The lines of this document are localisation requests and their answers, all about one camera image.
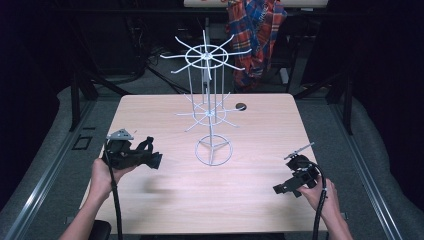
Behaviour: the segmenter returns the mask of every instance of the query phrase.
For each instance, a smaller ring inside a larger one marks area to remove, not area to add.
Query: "black cable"
[[[318,228],[319,228],[319,222],[321,220],[321,212],[322,212],[322,208],[324,207],[324,201],[327,195],[327,182],[326,182],[326,177],[324,175],[324,172],[322,171],[321,167],[318,166],[318,164],[311,162],[311,164],[318,169],[318,171],[321,174],[321,178],[322,178],[322,192],[321,192],[321,196],[318,202],[318,206],[317,206],[317,210],[315,213],[315,221],[314,221],[314,230],[313,230],[313,235],[312,235],[312,239],[313,240],[317,240],[318,239]]]
[[[115,176],[113,175],[113,169],[110,165],[109,160],[109,154],[107,151],[107,140],[105,140],[104,143],[104,152],[107,160],[107,166],[109,168],[110,178],[111,178],[111,185],[112,185],[112,194],[113,194],[113,200],[115,202],[115,211],[116,211],[116,225],[118,230],[118,239],[122,240],[122,219],[121,219],[121,207],[119,205],[119,196],[118,196],[118,185],[116,184]]]

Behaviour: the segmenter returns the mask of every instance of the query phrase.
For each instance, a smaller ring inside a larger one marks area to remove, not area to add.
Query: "red plaid shirt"
[[[243,92],[256,87],[264,68],[269,67],[278,29],[287,14],[278,0],[229,0],[228,15],[234,51],[251,49],[235,57],[236,67],[245,68],[234,71],[235,88]]]

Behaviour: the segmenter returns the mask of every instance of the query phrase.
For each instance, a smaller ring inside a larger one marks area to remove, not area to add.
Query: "white wire rack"
[[[229,43],[234,36],[231,36],[227,41],[225,41],[220,46],[209,44],[208,38],[203,31],[203,44],[195,47],[191,47],[188,44],[184,43],[177,37],[175,39],[182,45],[188,48],[186,54],[184,55],[174,55],[174,56],[163,56],[162,58],[184,58],[187,65],[176,70],[171,71],[171,73],[180,73],[181,71],[187,69],[188,79],[190,84],[190,96],[184,95],[192,105],[192,112],[190,113],[179,113],[177,115],[191,115],[194,119],[194,124],[190,126],[185,131],[190,131],[196,125],[203,125],[209,127],[209,134],[201,138],[195,146],[195,154],[197,159],[202,163],[209,166],[217,166],[226,163],[232,155],[233,147],[231,142],[219,134],[214,133],[214,126],[227,123],[234,127],[237,125],[226,120],[227,113],[232,111],[240,111],[244,109],[226,109],[224,106],[225,99],[230,96],[230,93],[224,94],[224,81],[225,81],[225,67],[230,67],[238,71],[244,70],[244,68],[238,68],[231,64],[228,64],[227,61],[231,55],[240,55],[249,53],[249,51],[238,52],[238,53],[228,53],[223,47]],[[202,81],[202,98],[200,102],[195,102],[193,96],[193,84],[191,71],[192,68],[200,69],[201,71],[201,81]],[[222,68],[221,70],[221,81],[222,81],[222,90],[221,97],[219,99],[216,87],[217,79],[217,69]],[[214,82],[214,92],[211,93],[211,81]],[[216,157],[217,151],[223,152],[225,154],[220,154],[220,157]]]

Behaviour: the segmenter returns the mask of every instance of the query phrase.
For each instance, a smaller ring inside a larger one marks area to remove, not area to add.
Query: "table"
[[[315,211],[304,197],[277,195],[273,186],[292,177],[283,160],[309,144],[294,99],[289,94],[232,94],[226,109],[237,103],[245,111],[229,112],[214,132],[233,146],[229,161],[208,166],[195,154],[207,126],[193,125],[184,95],[128,95],[121,99],[109,133],[125,128],[134,136],[131,148],[154,137],[154,151],[163,154],[158,170],[141,165],[119,183],[125,234],[219,234],[312,231]],[[311,148],[302,151],[311,161]],[[113,197],[97,219],[116,233]],[[320,230],[326,230],[320,224]]]
[[[328,0],[284,0],[286,8],[325,8]],[[222,0],[184,0],[185,7],[227,7],[228,2]]]

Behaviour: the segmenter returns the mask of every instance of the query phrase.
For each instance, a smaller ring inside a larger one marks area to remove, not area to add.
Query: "black chair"
[[[290,83],[293,77],[294,68],[299,52],[299,47],[309,32],[309,20],[303,16],[289,16],[281,24],[274,49],[271,56],[271,68],[269,72],[276,71],[279,74],[282,68],[289,69],[288,82],[285,92],[290,90]]]
[[[95,220],[93,229],[91,229],[89,240],[108,240],[112,226],[110,223],[102,220]]]

